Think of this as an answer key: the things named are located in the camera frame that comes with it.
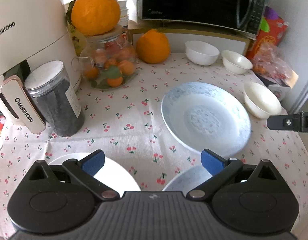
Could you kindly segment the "black Midea microwave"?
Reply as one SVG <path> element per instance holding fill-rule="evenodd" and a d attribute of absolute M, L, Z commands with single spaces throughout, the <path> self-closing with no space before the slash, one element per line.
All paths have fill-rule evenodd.
<path fill-rule="evenodd" d="M 256 38 L 265 0 L 137 0 L 141 20 L 177 21 L 232 29 Z"/>

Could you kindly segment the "plastic bag of snacks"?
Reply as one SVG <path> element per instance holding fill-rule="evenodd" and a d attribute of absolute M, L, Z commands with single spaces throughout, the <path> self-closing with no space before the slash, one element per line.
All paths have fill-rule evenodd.
<path fill-rule="evenodd" d="M 283 80 L 290 88 L 293 88 L 298 81 L 298 75 L 285 59 L 283 51 L 273 43 L 262 43 L 251 62 L 253 64 L 252 70 L 256 74 L 274 80 Z"/>

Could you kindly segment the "large orange on table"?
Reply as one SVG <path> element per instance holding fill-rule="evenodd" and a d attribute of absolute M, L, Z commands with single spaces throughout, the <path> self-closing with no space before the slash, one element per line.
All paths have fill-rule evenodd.
<path fill-rule="evenodd" d="M 162 63 L 170 55 L 169 40 L 164 33 L 151 29 L 138 38 L 136 53 L 138 58 L 146 63 Z"/>

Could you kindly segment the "large blue patterned plate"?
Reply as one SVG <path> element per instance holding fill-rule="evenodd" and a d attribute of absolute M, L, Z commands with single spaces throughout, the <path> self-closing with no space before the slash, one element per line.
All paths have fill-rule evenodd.
<path fill-rule="evenodd" d="M 161 101 L 163 121 L 187 149 L 204 149 L 229 158 L 241 152 L 251 135 L 250 117 L 233 95 L 217 86 L 187 82 L 168 91 Z"/>

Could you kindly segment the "cream bowl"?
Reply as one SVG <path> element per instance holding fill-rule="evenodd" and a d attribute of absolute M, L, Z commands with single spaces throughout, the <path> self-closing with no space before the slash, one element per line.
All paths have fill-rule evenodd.
<path fill-rule="evenodd" d="M 253 68 L 249 59 L 235 51 L 223 50 L 221 56 L 224 67 L 233 74 L 245 74 Z"/>
<path fill-rule="evenodd" d="M 247 110 L 259 119 L 280 115 L 282 111 L 281 103 L 275 94 L 256 82 L 244 84 L 244 102 Z"/>

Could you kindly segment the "white plate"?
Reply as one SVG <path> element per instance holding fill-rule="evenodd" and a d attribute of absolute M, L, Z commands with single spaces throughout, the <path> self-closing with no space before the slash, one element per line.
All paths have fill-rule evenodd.
<path fill-rule="evenodd" d="M 66 154 L 51 161 L 49 165 L 61 165 L 67 159 L 81 160 L 89 154 L 88 152 Z M 108 157 L 105 157 L 104 166 L 95 174 L 94 178 L 117 191 L 120 197 L 123 196 L 125 191 L 141 191 L 133 176 L 120 164 Z"/>

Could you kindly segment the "red snack box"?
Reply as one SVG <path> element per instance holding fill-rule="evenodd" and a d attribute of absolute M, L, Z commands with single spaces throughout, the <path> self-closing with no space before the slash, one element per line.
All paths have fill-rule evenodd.
<path fill-rule="evenodd" d="M 274 9 L 266 6 L 259 33 L 256 39 L 250 42 L 246 57 L 249 60 L 253 59 L 264 42 L 277 46 L 285 35 L 288 26 L 289 23 L 278 16 L 278 13 Z"/>

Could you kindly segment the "clear canister of black seeds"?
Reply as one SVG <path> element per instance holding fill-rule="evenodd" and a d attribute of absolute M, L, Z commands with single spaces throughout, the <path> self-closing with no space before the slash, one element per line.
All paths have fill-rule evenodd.
<path fill-rule="evenodd" d="M 70 137 L 81 129 L 85 116 L 62 61 L 42 64 L 26 78 L 24 86 L 57 135 Z"/>

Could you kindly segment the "white shelf with wood frame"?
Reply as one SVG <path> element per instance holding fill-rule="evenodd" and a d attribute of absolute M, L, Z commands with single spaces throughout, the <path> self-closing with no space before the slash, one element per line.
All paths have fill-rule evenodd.
<path fill-rule="evenodd" d="M 172 53 L 184 53 L 188 41 L 202 41 L 219 51 L 231 50 L 245 55 L 250 39 L 235 31 L 204 24 L 162 21 L 132 21 L 128 23 L 129 39 L 135 46 L 138 39 L 151 29 L 164 33 Z"/>

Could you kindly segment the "cream Changhong air fryer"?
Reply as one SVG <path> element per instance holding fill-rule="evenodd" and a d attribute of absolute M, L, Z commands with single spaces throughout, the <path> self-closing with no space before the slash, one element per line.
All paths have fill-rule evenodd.
<path fill-rule="evenodd" d="M 71 66 L 75 56 L 63 0 L 0 0 L 0 110 L 7 119 L 42 132 L 45 122 L 24 81 L 42 64 L 59 60 L 76 91 L 81 74 Z"/>

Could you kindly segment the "white bowl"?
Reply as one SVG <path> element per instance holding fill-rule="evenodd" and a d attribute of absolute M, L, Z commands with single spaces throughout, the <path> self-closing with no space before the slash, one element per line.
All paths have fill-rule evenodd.
<path fill-rule="evenodd" d="M 187 58 L 198 65 L 210 66 L 216 62 L 220 51 L 209 43 L 202 41 L 187 41 L 185 43 Z"/>

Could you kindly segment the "large orange on jar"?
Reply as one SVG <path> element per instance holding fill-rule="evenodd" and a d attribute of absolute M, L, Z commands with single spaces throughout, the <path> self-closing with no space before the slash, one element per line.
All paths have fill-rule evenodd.
<path fill-rule="evenodd" d="M 120 16 L 118 0 L 73 0 L 65 13 L 67 23 L 85 36 L 111 31 Z"/>

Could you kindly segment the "glass jar of kumquats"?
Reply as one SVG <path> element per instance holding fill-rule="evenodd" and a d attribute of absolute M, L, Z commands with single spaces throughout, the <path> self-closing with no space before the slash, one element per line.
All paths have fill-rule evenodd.
<path fill-rule="evenodd" d="M 103 90 L 117 88 L 136 76 L 136 52 L 121 25 L 85 39 L 86 45 L 71 65 L 91 87 Z"/>

